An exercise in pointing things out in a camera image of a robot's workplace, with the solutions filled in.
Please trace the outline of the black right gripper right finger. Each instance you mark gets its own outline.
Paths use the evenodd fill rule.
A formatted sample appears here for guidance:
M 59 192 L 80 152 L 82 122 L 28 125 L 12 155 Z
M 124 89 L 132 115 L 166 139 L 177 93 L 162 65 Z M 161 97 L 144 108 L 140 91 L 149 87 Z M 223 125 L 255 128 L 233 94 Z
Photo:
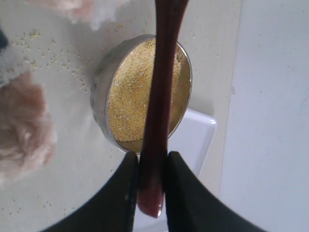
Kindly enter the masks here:
M 164 187 L 170 232 L 262 231 L 207 190 L 178 152 L 166 159 Z

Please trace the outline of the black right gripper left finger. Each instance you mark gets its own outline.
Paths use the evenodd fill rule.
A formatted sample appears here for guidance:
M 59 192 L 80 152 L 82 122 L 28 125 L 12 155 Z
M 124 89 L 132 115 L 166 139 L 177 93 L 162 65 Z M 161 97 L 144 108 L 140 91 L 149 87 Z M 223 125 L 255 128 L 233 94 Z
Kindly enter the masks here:
M 46 232 L 131 232 L 138 189 L 138 157 L 128 152 L 108 182 L 82 207 Z

